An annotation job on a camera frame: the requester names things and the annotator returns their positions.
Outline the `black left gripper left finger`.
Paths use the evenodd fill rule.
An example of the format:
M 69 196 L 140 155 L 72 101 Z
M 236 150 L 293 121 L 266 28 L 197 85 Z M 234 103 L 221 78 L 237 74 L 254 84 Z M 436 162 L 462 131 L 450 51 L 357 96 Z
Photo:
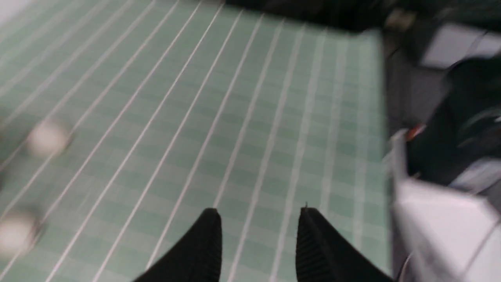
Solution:
M 218 282 L 222 269 L 222 219 L 206 208 L 190 229 L 136 282 Z

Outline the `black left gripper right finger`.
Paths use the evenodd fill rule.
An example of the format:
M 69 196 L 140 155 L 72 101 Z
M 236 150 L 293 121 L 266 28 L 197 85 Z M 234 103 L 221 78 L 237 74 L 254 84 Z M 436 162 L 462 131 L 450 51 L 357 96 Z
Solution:
M 302 208 L 296 242 L 299 282 L 392 282 L 315 208 Z

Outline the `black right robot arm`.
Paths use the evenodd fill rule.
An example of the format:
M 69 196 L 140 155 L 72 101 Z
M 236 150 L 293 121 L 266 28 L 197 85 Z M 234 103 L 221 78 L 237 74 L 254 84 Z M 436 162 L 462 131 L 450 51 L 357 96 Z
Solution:
M 500 56 L 454 64 L 446 95 L 424 130 L 406 142 L 407 173 L 447 186 L 480 159 L 500 159 Z

